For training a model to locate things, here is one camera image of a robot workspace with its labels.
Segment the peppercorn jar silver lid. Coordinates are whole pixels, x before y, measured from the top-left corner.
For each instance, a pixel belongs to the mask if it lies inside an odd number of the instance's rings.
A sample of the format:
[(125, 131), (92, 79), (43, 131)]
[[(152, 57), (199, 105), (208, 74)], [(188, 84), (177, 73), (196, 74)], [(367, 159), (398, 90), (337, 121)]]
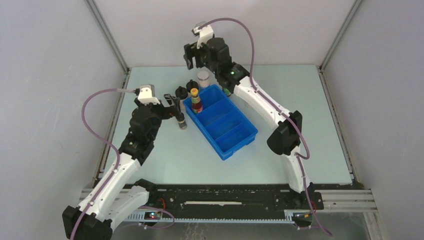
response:
[(201, 70), (197, 74), (198, 85), (201, 90), (209, 87), (211, 85), (210, 82), (210, 74), (208, 71)]

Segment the short yellow-cap sauce bottle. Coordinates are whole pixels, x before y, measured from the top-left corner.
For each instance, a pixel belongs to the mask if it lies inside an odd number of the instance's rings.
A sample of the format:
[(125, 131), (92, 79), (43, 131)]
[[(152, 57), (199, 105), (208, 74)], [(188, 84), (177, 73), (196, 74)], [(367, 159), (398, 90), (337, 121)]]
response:
[(192, 88), (190, 90), (191, 94), (191, 109), (196, 115), (203, 111), (203, 103), (199, 95), (199, 90), (197, 88)]

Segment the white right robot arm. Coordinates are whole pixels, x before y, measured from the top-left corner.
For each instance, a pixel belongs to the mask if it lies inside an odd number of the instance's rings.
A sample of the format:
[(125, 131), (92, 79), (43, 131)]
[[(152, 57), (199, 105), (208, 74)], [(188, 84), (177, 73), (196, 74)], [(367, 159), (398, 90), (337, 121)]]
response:
[(253, 79), (242, 65), (234, 62), (223, 38), (213, 37), (205, 43), (189, 43), (183, 47), (183, 58), (189, 70), (194, 67), (207, 68), (217, 83), (248, 103), (271, 127), (272, 133), (266, 143), (276, 155), (286, 161), (291, 204), (304, 209), (311, 202), (306, 191), (310, 185), (300, 156), (303, 140), (303, 116), (299, 111), (291, 112), (272, 99)]

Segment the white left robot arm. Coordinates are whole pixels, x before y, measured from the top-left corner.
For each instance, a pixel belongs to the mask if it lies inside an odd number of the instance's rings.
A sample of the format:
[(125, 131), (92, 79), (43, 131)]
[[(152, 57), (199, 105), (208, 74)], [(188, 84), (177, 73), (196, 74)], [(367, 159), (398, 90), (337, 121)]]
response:
[(156, 97), (138, 94), (127, 135), (119, 148), (111, 146), (116, 159), (105, 177), (78, 206), (67, 206), (62, 213), (69, 240), (109, 240), (136, 209), (156, 206), (158, 194), (139, 185), (133, 186), (124, 197), (118, 195), (152, 152), (162, 121), (182, 114), (177, 97), (170, 94), (164, 97), (168, 106)]

